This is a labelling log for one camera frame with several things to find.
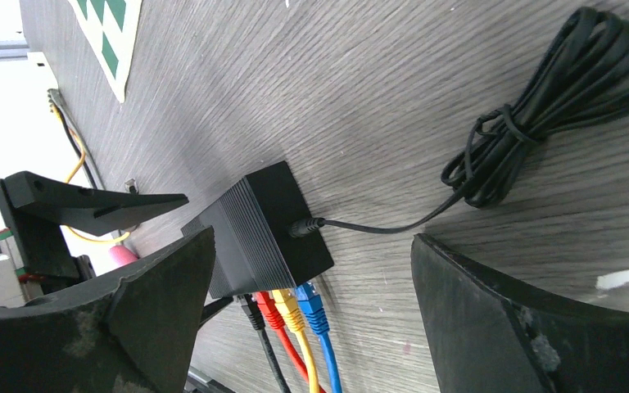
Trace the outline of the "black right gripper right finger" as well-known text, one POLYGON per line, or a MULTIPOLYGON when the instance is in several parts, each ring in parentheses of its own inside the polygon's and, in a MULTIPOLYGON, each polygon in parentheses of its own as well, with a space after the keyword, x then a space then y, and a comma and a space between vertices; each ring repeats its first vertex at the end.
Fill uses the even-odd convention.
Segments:
POLYGON ((629 312, 534 287, 427 234, 414 289, 443 392, 629 392, 629 312))

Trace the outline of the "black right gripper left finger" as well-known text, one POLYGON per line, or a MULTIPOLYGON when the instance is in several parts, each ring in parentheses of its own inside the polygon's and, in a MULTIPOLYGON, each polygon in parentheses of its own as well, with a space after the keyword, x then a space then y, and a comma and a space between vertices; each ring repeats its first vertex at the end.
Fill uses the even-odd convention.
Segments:
POLYGON ((180 392, 215 262, 207 228, 100 277, 0 307, 0 392, 180 392))

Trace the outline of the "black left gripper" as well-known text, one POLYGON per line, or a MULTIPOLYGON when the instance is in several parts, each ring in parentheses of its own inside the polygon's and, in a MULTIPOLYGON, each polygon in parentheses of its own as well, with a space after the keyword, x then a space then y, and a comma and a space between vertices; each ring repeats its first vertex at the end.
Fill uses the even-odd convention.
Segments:
POLYGON ((101 236, 186 204, 188 198, 181 193, 110 192, 28 171, 0 179, 0 213, 22 261, 16 269, 16 281, 30 296, 47 295, 95 277, 86 255, 70 254, 62 225, 101 236))

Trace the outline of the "black network switch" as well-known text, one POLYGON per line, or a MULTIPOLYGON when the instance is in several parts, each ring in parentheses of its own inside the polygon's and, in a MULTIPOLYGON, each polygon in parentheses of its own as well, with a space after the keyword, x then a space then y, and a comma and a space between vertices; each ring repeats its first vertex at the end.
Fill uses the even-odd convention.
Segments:
POLYGON ((285 161, 242 177, 182 228, 185 237, 212 228, 213 298, 298 287, 334 266, 323 237, 291 235, 292 225, 315 225, 285 161))

